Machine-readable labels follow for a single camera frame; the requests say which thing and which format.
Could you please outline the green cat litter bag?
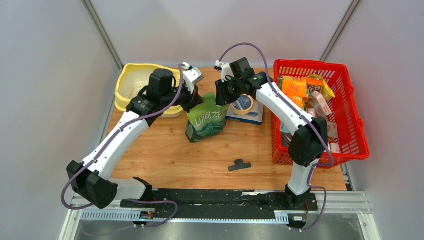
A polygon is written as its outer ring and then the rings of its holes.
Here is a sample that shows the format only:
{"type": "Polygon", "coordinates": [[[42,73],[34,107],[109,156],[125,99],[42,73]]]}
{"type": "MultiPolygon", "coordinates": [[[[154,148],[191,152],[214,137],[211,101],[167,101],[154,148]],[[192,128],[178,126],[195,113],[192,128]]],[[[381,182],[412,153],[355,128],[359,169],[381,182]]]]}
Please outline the green cat litter bag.
{"type": "Polygon", "coordinates": [[[204,103],[188,112],[185,135],[191,143],[201,142],[220,134],[226,126],[229,105],[217,106],[213,92],[205,94],[204,103]]]}

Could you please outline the black bag clip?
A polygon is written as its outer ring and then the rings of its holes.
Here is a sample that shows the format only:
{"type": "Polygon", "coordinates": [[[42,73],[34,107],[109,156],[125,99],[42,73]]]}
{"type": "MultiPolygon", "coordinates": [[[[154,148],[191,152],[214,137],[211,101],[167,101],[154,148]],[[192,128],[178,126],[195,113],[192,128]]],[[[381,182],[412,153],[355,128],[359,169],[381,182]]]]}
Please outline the black bag clip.
{"type": "Polygon", "coordinates": [[[233,172],[233,171],[248,169],[251,167],[252,167],[252,164],[250,162],[244,162],[243,159],[236,159],[234,161],[234,165],[231,165],[228,167],[228,171],[233,172]]]}

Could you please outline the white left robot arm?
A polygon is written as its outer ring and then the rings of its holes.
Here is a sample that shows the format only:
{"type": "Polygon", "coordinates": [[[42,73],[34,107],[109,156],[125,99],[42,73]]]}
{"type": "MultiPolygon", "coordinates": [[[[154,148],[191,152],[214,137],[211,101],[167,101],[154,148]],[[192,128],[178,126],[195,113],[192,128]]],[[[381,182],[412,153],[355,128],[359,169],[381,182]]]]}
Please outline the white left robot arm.
{"type": "Polygon", "coordinates": [[[88,201],[87,207],[108,207],[115,200],[133,199],[140,207],[148,207],[153,194],[148,183],[140,178],[111,179],[116,164],[133,142],[143,134],[166,110],[181,106],[185,112],[203,103],[197,84],[203,73],[192,67],[180,69],[180,80],[165,68],[155,69],[148,84],[132,98],[118,124],[100,145],[81,162],[71,161],[66,172],[69,181],[61,193],[62,204],[70,210],[79,210],[65,201],[69,187],[88,201]]]}

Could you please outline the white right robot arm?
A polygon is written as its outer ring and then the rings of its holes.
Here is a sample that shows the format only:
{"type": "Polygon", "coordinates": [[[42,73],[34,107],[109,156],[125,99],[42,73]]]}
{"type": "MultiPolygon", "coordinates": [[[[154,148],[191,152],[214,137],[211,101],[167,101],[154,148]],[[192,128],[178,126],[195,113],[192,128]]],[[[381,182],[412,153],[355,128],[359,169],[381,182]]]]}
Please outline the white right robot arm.
{"type": "Polygon", "coordinates": [[[298,107],[278,88],[266,71],[256,73],[243,57],[232,63],[217,60],[214,68],[221,73],[215,82],[218,106],[234,103],[247,95],[267,107],[288,128],[292,140],[288,153],[293,160],[286,186],[285,203],[299,209],[310,191],[313,167],[328,148],[328,124],[323,117],[313,117],[298,107]]]}

